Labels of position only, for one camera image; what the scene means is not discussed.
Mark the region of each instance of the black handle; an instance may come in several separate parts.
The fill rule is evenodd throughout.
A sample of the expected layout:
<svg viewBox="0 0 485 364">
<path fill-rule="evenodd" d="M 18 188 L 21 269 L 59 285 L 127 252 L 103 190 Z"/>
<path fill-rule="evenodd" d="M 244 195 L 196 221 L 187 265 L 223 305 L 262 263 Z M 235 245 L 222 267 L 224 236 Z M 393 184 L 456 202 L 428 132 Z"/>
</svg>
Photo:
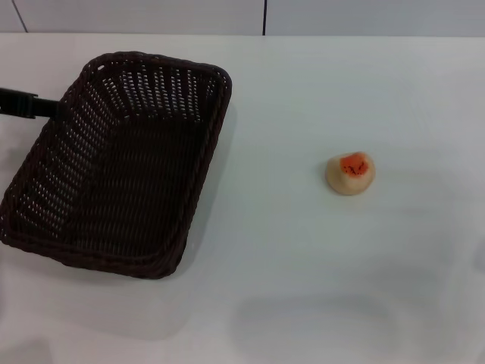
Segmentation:
<svg viewBox="0 0 485 364">
<path fill-rule="evenodd" d="M 59 102 L 37 99 L 33 93 L 23 93 L 12 89 L 0 88 L 0 114 L 20 118 L 35 119 L 36 116 L 56 118 Z"/>
</svg>

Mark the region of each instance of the orange top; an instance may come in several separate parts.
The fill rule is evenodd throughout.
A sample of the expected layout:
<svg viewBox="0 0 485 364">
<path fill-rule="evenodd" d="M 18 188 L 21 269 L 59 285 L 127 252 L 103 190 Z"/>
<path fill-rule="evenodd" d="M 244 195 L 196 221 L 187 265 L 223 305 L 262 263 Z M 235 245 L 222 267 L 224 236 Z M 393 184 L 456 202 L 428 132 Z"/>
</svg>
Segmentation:
<svg viewBox="0 0 485 364">
<path fill-rule="evenodd" d="M 349 177 L 360 177 L 369 169 L 364 153 L 354 153 L 340 159 L 340 169 Z"/>
</svg>

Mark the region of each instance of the wicker basket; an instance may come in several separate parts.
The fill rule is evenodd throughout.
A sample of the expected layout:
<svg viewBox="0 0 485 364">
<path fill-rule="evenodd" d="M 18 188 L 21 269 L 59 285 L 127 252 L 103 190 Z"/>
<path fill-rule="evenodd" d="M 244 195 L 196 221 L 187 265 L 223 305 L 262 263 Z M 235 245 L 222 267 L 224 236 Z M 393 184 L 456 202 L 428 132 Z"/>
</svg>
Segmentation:
<svg viewBox="0 0 485 364">
<path fill-rule="evenodd" d="M 0 92 L 4 114 L 52 116 L 0 205 L 2 242 L 65 265 L 172 274 L 231 96 L 219 67 L 119 52 L 60 102 Z"/>
</svg>

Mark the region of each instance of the orange and beige toy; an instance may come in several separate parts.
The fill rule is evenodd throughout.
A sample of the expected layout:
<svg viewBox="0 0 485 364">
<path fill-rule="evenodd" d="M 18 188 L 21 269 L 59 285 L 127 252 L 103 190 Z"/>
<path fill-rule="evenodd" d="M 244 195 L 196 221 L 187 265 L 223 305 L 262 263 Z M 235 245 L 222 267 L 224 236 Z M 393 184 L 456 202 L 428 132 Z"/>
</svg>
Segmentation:
<svg viewBox="0 0 485 364">
<path fill-rule="evenodd" d="M 328 184 L 343 195 L 364 192 L 374 180 L 376 168 L 363 152 L 338 155 L 329 159 L 325 177 Z"/>
</svg>

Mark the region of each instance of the table surface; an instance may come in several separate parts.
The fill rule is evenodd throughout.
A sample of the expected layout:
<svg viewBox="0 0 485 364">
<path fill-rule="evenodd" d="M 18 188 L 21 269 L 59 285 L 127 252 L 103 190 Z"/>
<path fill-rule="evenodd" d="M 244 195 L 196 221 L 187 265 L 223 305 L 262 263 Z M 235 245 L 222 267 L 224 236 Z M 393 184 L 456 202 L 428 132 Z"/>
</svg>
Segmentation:
<svg viewBox="0 0 485 364">
<path fill-rule="evenodd" d="M 0 35 L 59 99 L 104 52 L 217 64 L 233 98 L 177 272 L 0 247 L 0 363 L 485 363 L 485 39 Z M 45 119 L 0 117 L 0 188 Z M 342 197 L 325 161 L 368 152 Z"/>
</svg>

